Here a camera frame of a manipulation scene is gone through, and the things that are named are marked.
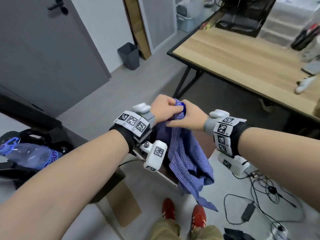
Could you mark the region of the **person's right hand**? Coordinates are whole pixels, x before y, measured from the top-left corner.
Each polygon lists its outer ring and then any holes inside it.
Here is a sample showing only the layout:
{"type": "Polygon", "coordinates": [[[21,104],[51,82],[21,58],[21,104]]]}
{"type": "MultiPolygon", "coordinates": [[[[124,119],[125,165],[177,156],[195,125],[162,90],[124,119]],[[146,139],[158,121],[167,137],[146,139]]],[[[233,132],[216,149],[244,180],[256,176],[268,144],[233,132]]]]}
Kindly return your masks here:
{"type": "Polygon", "coordinates": [[[182,102],[186,105],[186,116],[181,119],[185,120],[185,129],[204,131],[204,124],[209,116],[190,101],[184,99],[182,102]]]}

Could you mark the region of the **blue checked shirt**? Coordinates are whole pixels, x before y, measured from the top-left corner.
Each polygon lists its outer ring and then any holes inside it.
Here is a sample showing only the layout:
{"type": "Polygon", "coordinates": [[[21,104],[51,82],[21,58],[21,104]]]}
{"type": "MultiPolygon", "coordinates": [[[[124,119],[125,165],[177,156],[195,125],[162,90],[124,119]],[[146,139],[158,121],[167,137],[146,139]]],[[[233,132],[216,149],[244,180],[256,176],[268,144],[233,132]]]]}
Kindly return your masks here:
{"type": "MultiPolygon", "coordinates": [[[[171,120],[182,120],[183,112],[176,113],[171,120]]],[[[164,130],[167,121],[154,125],[153,130],[164,130]]],[[[190,194],[201,206],[218,212],[217,207],[200,196],[204,186],[214,184],[214,171],[205,153],[192,134],[185,128],[171,128],[170,147],[167,154],[170,163],[169,168],[178,179],[178,188],[182,194],[190,194]]]]}

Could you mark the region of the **person's left forearm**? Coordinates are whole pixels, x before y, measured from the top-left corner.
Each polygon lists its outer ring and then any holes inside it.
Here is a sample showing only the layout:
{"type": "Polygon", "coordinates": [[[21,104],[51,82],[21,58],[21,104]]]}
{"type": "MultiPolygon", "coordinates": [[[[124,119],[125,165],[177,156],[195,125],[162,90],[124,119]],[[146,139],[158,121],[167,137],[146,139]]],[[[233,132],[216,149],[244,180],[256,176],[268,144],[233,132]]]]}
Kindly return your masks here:
{"type": "Polygon", "coordinates": [[[128,152],[111,130],[35,174],[0,204],[0,240],[61,240],[128,152]]]}

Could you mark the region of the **marker-covered wrist band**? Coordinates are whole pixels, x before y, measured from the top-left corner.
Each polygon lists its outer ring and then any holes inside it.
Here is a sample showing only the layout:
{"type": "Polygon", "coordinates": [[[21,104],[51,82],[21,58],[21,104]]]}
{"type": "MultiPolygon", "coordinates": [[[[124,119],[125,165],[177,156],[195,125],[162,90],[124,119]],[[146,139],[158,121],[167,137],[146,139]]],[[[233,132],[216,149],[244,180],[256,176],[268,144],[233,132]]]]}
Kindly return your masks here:
{"type": "Polygon", "coordinates": [[[240,156],[238,143],[242,133],[253,126],[246,119],[232,117],[226,111],[216,109],[209,113],[203,130],[214,138],[216,148],[228,157],[240,156]]]}
{"type": "Polygon", "coordinates": [[[132,111],[125,110],[109,130],[121,133],[129,146],[129,153],[139,156],[139,149],[149,139],[155,122],[151,106],[141,103],[133,106],[132,111]]]}

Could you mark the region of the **grey trash bin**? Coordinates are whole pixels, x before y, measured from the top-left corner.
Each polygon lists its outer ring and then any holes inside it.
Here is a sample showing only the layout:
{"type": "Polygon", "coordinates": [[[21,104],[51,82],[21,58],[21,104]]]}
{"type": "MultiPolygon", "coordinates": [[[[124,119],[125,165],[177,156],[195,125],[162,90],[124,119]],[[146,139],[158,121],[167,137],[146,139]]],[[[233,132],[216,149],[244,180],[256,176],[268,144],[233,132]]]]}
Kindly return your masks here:
{"type": "Polygon", "coordinates": [[[138,46],[127,42],[118,48],[117,51],[124,66],[129,70],[134,71],[140,66],[138,46]]]}

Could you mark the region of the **tall cardboard sheet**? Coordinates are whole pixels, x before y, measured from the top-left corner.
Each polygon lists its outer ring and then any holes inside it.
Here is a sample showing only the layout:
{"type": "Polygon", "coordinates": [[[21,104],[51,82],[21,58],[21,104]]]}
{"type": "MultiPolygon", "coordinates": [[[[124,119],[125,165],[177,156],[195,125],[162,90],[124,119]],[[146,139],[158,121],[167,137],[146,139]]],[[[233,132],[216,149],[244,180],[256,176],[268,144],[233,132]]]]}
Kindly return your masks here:
{"type": "Polygon", "coordinates": [[[151,57],[151,51],[142,19],[139,2],[138,0],[123,0],[123,4],[132,35],[134,37],[134,41],[142,54],[142,58],[144,60],[147,60],[151,57]]]}

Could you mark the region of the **white framed frosted panel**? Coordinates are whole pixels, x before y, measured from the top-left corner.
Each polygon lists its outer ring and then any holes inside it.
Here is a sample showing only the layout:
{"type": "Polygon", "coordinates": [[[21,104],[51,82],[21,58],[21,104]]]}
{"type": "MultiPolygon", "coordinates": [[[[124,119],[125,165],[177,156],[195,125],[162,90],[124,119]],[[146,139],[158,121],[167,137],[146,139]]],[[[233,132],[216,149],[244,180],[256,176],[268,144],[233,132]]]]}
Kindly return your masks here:
{"type": "Polygon", "coordinates": [[[150,52],[154,55],[177,34],[175,0],[138,0],[150,52]]]}

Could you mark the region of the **translucent storage box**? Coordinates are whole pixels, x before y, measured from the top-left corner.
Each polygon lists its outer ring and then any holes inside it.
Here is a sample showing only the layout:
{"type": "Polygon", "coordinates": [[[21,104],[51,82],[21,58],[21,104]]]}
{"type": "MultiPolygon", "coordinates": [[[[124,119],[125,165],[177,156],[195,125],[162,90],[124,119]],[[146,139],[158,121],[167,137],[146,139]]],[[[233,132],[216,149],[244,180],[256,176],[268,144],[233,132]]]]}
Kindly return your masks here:
{"type": "Polygon", "coordinates": [[[189,33],[194,30],[198,25],[200,25],[202,18],[204,16],[204,10],[202,9],[197,17],[189,18],[184,16],[187,14],[186,7],[177,4],[176,5],[176,18],[177,18],[177,29],[185,33],[189,33]]]}

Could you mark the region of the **flat cardboard piece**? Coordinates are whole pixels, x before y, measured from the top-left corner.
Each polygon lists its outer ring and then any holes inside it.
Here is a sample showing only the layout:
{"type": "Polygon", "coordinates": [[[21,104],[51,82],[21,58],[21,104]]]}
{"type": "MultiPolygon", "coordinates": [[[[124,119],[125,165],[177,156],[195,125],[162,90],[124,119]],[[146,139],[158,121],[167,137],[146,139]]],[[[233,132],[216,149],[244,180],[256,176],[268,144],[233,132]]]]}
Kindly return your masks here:
{"type": "Polygon", "coordinates": [[[131,190],[126,185],[125,180],[119,182],[107,193],[106,198],[117,222],[123,228],[130,225],[142,214],[142,210],[131,190]]]}

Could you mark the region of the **black bag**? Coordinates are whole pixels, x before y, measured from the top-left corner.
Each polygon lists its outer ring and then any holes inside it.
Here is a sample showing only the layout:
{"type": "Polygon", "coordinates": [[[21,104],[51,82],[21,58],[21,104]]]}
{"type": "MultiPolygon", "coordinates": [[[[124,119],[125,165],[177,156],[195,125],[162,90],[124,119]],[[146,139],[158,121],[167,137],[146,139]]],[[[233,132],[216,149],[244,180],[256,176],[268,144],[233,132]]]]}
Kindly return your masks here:
{"type": "MultiPolygon", "coordinates": [[[[33,128],[21,132],[10,131],[0,137],[0,145],[13,137],[18,137],[20,143],[48,146],[50,149],[57,150],[63,155],[75,148],[66,132],[61,128],[56,128],[50,132],[44,132],[33,128]]],[[[12,180],[16,189],[41,171],[39,169],[20,166],[6,157],[5,159],[5,162],[0,162],[0,179],[12,180]]]]}

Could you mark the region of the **white handheld device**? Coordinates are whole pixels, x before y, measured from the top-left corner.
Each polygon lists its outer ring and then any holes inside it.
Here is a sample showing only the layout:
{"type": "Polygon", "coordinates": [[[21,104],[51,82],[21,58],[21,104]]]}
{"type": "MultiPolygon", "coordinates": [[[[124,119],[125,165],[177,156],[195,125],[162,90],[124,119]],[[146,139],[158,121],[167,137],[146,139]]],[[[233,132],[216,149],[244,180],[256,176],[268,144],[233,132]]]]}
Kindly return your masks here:
{"type": "Polygon", "coordinates": [[[317,76],[308,76],[303,78],[302,80],[298,80],[296,82],[297,87],[294,90],[295,94],[301,94],[303,93],[309,86],[310,84],[313,83],[313,81],[317,78],[317,76]]]}

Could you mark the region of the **grey phone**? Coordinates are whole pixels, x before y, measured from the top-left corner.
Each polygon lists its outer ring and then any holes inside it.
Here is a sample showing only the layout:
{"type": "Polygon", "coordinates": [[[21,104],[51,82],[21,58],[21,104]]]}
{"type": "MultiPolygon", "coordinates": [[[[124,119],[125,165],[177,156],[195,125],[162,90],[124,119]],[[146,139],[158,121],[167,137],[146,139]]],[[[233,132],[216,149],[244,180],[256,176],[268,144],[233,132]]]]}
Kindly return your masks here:
{"type": "Polygon", "coordinates": [[[301,70],[311,76],[317,75],[320,73],[320,59],[315,59],[306,63],[301,70]]]}

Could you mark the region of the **clear plastic water bottle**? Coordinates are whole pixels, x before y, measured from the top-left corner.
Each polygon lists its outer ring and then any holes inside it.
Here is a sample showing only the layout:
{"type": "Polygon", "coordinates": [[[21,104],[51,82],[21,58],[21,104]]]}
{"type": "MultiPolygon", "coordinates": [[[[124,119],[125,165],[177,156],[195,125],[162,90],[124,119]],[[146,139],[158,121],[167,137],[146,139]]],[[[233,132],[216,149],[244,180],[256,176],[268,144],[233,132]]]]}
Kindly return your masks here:
{"type": "Polygon", "coordinates": [[[13,137],[0,145],[0,155],[20,166],[42,170],[63,154],[45,145],[20,143],[18,137],[13,137]]]}

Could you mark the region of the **brown chair with metal frame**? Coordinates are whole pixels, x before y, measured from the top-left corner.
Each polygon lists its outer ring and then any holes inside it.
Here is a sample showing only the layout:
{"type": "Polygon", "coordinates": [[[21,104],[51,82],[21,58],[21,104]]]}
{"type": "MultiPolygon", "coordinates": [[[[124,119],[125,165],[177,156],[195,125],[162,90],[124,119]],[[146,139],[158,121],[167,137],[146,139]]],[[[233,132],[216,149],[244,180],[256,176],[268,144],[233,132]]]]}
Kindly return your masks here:
{"type": "MultiPolygon", "coordinates": [[[[209,158],[216,147],[214,139],[201,131],[193,131],[192,134],[202,148],[206,158],[209,158]]],[[[155,173],[152,173],[151,171],[146,172],[140,162],[136,163],[134,166],[125,166],[124,168],[127,172],[125,183],[130,188],[133,188],[140,183],[138,176],[147,176],[146,179],[151,180],[152,182],[166,182],[167,185],[171,185],[171,188],[178,187],[179,181],[169,168],[170,160],[167,156],[171,141],[171,128],[164,130],[154,129],[146,139],[146,142],[154,143],[158,139],[166,143],[168,147],[159,171],[155,171],[155,173]]]]}

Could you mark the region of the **wooden table with black frame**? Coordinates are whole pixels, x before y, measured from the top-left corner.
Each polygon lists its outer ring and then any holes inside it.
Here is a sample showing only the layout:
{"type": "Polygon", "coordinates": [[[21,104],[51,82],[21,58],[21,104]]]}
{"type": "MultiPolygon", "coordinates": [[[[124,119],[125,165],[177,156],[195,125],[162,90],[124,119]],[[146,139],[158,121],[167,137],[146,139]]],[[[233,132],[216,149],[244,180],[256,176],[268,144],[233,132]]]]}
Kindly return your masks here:
{"type": "Polygon", "coordinates": [[[320,123],[314,116],[320,106],[320,76],[301,94],[294,92],[296,82],[307,77],[299,52],[260,38],[200,27],[167,52],[187,65],[173,97],[180,98],[207,73],[320,123]]]}

